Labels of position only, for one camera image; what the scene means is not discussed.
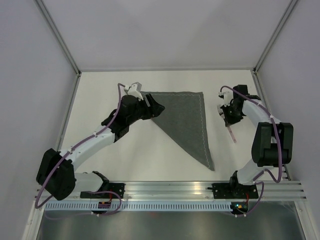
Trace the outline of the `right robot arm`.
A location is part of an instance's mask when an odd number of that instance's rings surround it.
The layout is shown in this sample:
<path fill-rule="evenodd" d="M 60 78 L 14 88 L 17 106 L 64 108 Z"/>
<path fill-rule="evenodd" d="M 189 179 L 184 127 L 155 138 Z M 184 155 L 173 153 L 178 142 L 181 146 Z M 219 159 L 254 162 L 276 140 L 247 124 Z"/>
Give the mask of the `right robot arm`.
<path fill-rule="evenodd" d="M 218 96 L 223 99 L 219 110 L 227 128 L 244 117 L 255 126 L 251 158 L 230 177 L 229 194 L 235 198 L 241 197 L 264 174 L 269 174 L 276 184 L 280 183 L 283 165 L 292 160 L 293 125 L 274 117 L 259 96 L 249 94 L 247 85 L 224 85 Z"/>

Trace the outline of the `grey cloth napkin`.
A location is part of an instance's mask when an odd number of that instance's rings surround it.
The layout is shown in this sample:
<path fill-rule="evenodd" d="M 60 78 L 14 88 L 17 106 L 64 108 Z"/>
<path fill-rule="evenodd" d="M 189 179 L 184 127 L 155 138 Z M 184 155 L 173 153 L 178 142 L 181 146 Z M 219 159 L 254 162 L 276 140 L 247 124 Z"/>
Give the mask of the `grey cloth napkin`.
<path fill-rule="evenodd" d="M 202 92 L 150 92 L 165 110 L 152 121 L 186 153 L 214 171 L 211 156 L 204 94 Z"/>

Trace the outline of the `fork with pink handle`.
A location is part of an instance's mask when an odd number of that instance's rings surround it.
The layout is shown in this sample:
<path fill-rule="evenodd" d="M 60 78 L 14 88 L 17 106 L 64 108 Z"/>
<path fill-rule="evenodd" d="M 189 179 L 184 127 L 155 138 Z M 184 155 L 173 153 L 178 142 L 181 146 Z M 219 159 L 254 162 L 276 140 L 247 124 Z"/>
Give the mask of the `fork with pink handle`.
<path fill-rule="evenodd" d="M 229 132 L 229 134 L 230 134 L 230 137 L 231 137 L 232 141 L 233 141 L 234 143 L 237 143 L 237 140 L 236 140 L 236 138 L 235 138 L 235 135 L 233 134 L 230 126 L 229 126 L 228 123 L 227 123 L 227 119 L 226 119 L 225 114 L 224 114 L 224 112 L 223 112 L 223 110 L 222 110 L 222 105 L 221 105 L 221 104 L 218 104 L 218 105 L 217 105 L 217 111 L 218 111 L 218 114 L 220 115 L 220 117 L 223 119 L 224 124 L 225 124 L 225 127 L 227 128 L 227 130 L 228 130 L 228 132 Z"/>

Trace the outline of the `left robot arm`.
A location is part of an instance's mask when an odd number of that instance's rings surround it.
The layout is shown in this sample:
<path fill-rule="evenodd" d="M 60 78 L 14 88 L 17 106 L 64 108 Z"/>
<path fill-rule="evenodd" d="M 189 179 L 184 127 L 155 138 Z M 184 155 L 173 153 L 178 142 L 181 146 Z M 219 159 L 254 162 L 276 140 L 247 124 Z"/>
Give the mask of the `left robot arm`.
<path fill-rule="evenodd" d="M 92 192 L 98 198 L 109 193 L 109 181 L 98 171 L 77 173 L 76 170 L 101 149 L 110 146 L 129 132 L 138 120 L 158 117 L 165 107 L 146 94 L 143 98 L 124 95 L 118 106 L 90 136 L 61 150 L 48 149 L 36 176 L 41 191 L 60 201 L 73 192 Z"/>

